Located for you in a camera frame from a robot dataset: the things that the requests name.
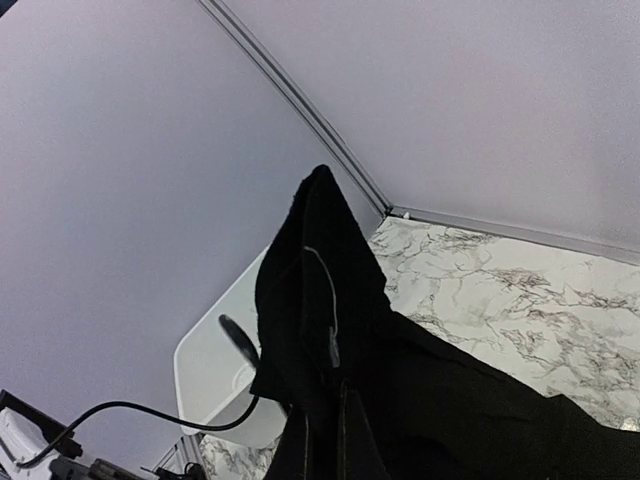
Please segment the left aluminium wall profile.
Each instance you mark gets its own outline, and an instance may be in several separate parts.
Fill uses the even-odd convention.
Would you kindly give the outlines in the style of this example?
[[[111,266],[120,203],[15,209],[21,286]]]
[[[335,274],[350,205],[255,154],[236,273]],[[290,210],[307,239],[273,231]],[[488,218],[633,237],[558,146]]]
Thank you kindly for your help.
[[[346,171],[373,209],[382,217],[388,216],[393,207],[392,203],[366,171],[347,142],[250,29],[224,1],[203,0],[197,1],[197,4],[281,94]]]

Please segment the black long sleeve shirt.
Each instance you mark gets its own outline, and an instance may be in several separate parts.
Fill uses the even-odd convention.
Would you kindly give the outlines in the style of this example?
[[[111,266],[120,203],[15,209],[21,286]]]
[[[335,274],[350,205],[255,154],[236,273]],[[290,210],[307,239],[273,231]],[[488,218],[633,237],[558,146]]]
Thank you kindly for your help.
[[[395,312],[331,170],[300,184],[255,286],[251,390],[289,407],[270,479],[635,479],[637,434]]]

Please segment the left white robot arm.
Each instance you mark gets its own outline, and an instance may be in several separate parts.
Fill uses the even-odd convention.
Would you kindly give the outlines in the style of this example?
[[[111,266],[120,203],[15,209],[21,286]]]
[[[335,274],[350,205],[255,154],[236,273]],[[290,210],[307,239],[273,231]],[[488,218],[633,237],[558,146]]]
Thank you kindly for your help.
[[[20,465],[40,454],[65,426],[6,390],[1,391],[1,477],[23,480],[138,479],[103,459],[86,455],[73,435],[36,465]]]

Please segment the white plastic laundry basket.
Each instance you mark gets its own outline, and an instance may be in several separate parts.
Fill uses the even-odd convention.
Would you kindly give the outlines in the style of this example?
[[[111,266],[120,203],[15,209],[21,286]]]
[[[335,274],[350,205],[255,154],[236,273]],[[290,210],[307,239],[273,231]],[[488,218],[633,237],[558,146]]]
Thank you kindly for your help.
[[[181,419],[199,425],[228,424],[250,405],[255,371],[224,333],[219,317],[229,316],[254,345],[259,344],[254,295],[264,256],[256,257],[178,343],[173,368]]]

